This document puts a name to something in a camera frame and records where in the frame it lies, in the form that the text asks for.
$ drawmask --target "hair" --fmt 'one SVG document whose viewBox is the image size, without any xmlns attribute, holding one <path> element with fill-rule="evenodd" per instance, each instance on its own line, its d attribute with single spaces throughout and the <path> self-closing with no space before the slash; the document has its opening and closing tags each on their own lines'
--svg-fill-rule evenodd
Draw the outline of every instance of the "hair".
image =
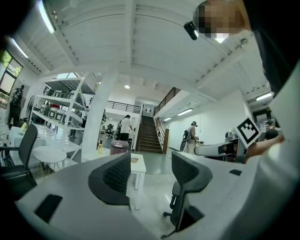
<svg viewBox="0 0 300 240">
<path fill-rule="evenodd" d="M 271 120 L 271 119 L 270 119 L 270 120 L 268 120 L 268 125 L 269 125 L 269 126 L 272 126 L 272 125 L 273 125 L 273 123 L 274 123 L 274 121 L 273 121 L 273 120 Z"/>
<path fill-rule="evenodd" d="M 205 5 L 209 4 L 208 1 L 201 3 L 195 10 L 193 15 L 193 24 L 198 29 L 200 33 L 205 34 L 205 36 L 211 36 L 211 25 L 210 22 L 205 21 Z"/>
</svg>

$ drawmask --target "wooden stair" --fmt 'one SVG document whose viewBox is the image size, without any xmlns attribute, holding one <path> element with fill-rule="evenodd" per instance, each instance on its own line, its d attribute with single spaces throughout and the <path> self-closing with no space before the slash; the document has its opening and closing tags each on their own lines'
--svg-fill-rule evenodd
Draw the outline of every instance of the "wooden stair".
<svg viewBox="0 0 300 240">
<path fill-rule="evenodd" d="M 142 116 L 139 151 L 163 153 L 152 117 Z"/>
</svg>

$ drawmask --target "white shirt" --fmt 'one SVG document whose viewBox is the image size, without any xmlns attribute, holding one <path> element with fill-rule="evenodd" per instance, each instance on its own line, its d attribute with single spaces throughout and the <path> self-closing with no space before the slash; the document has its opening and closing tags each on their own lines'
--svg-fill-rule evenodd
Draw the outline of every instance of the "white shirt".
<svg viewBox="0 0 300 240">
<path fill-rule="evenodd" d="M 120 133 L 129 133 L 129 125 L 131 124 L 130 119 L 124 118 L 121 122 L 121 132 Z"/>
</svg>

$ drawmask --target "white pillar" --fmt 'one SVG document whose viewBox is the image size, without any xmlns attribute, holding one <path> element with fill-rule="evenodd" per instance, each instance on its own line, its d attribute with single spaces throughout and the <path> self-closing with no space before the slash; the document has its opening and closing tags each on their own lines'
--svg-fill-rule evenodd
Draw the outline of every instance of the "white pillar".
<svg viewBox="0 0 300 240">
<path fill-rule="evenodd" d="M 101 126 L 101 120 L 108 97 L 113 90 L 113 86 L 117 81 L 118 69 L 114 65 L 108 69 L 103 76 L 101 84 L 94 96 L 94 100 L 90 106 L 88 118 L 84 128 L 82 140 L 82 159 L 85 155 L 97 152 L 97 140 Z"/>
</svg>

